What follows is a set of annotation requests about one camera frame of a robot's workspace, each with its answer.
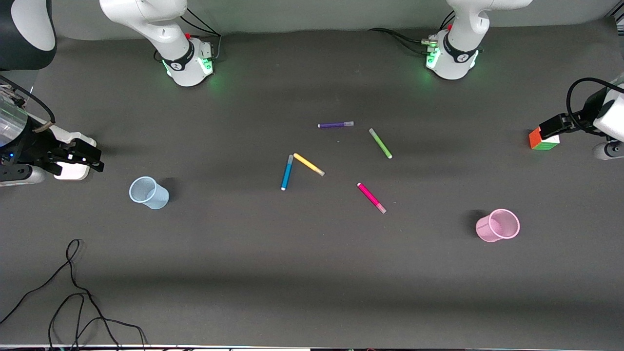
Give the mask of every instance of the pink marker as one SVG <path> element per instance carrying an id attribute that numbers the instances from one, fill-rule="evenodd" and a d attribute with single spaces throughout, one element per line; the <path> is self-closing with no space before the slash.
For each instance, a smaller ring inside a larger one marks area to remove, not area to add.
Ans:
<path id="1" fill-rule="evenodd" d="M 370 191 L 364 186 L 362 183 L 358 183 L 358 188 L 368 197 L 368 199 L 381 211 L 381 213 L 386 213 L 386 209 L 379 203 L 379 200 L 375 196 L 371 194 Z"/>

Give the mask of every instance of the gray wall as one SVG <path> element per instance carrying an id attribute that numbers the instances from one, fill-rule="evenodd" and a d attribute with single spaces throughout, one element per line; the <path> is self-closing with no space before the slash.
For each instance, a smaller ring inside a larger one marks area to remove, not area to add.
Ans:
<path id="1" fill-rule="evenodd" d="M 491 12 L 493 26 L 576 24 L 604 16 L 618 0 L 534 0 L 524 9 Z M 445 0 L 188 0 L 213 28 L 232 32 L 291 32 L 307 29 L 433 28 L 450 11 Z M 110 22 L 98 0 L 55 0 L 60 36 L 101 40 L 140 37 Z M 180 21 L 185 31 L 196 33 Z"/>

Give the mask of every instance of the pink cup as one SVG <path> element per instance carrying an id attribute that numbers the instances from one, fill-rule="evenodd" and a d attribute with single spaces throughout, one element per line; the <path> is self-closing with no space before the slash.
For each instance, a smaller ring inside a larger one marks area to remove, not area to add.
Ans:
<path id="1" fill-rule="evenodd" d="M 520 232 L 520 221 L 510 210 L 493 210 L 477 222 L 477 235 L 487 242 L 511 239 Z"/>

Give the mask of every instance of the rubik's cube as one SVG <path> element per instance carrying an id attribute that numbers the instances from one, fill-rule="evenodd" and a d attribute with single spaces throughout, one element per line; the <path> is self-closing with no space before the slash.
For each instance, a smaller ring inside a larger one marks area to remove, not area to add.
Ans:
<path id="1" fill-rule="evenodd" d="M 559 136 L 552 136 L 546 140 L 542 140 L 540 127 L 538 127 L 529 134 L 529 144 L 533 150 L 550 150 L 559 145 Z"/>

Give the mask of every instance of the cup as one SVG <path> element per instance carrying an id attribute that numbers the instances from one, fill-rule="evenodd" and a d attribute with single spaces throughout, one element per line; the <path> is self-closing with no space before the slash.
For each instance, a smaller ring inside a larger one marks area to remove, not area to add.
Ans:
<path id="1" fill-rule="evenodd" d="M 520 232 L 520 221 L 510 210 L 497 209 L 477 221 L 477 235 L 487 242 L 511 239 Z"/>
<path id="2" fill-rule="evenodd" d="M 129 190 L 132 201 L 146 205 L 152 210 L 165 207 L 169 201 L 169 191 L 151 177 L 141 177 L 132 182 Z"/>

